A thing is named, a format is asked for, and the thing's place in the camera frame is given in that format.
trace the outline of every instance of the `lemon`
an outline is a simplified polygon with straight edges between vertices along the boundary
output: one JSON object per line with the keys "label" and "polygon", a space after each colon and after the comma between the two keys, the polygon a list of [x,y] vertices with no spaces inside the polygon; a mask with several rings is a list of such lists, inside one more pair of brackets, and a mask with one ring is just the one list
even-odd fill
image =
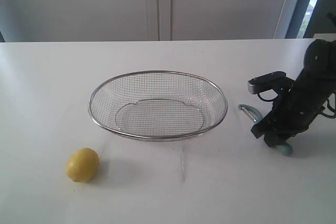
{"label": "lemon", "polygon": [[98,154],[90,148],[83,148],[70,157],[66,171],[74,182],[86,182],[95,175],[98,166]]}

